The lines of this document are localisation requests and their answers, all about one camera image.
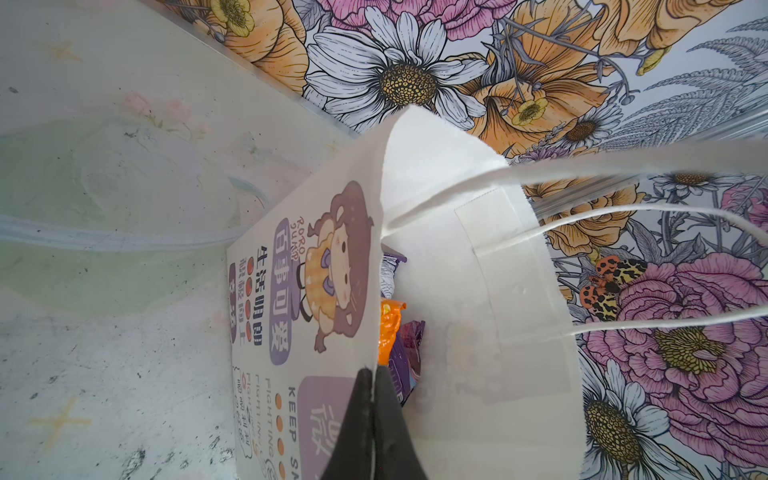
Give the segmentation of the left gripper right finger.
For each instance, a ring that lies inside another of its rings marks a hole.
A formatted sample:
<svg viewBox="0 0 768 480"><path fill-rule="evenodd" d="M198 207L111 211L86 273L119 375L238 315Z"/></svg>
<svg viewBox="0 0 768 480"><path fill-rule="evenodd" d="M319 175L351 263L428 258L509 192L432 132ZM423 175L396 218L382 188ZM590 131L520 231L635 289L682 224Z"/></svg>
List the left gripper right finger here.
<svg viewBox="0 0 768 480"><path fill-rule="evenodd" d="M373 478L426 480L388 367L377 367L373 388Z"/></svg>

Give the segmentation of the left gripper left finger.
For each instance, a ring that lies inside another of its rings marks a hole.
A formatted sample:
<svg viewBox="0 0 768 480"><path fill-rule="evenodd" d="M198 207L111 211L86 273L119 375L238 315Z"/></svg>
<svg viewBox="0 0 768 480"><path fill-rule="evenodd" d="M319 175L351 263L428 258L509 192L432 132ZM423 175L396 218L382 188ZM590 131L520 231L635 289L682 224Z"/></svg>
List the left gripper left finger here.
<svg viewBox="0 0 768 480"><path fill-rule="evenodd" d="M339 436L322 480L368 480L372 475L373 371L361 369L356 376Z"/></svg>

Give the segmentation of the purple snack packet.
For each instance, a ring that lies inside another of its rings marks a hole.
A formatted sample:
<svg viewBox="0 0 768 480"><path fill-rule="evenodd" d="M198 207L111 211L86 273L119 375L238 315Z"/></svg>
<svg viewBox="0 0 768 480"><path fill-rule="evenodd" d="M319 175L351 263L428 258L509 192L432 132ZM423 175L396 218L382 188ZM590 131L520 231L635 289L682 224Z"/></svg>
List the purple snack packet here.
<svg viewBox="0 0 768 480"><path fill-rule="evenodd" d="M407 259L399 254L385 253L380 268L380 293L382 299L394 299L396 272ZM421 346L426 330L425 321L403 320L391 351L388 368L395 393L403 406L421 379Z"/></svg>

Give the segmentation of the white paper bag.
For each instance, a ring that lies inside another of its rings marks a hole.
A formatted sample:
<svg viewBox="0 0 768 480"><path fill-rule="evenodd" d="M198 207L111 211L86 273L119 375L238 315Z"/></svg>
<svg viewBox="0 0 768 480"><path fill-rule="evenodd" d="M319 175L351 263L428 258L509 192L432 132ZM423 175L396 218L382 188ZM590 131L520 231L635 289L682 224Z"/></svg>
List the white paper bag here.
<svg viewBox="0 0 768 480"><path fill-rule="evenodd" d="M321 479L380 268L427 479L767 475L767 137L509 162L410 108L227 252L240 479Z"/></svg>

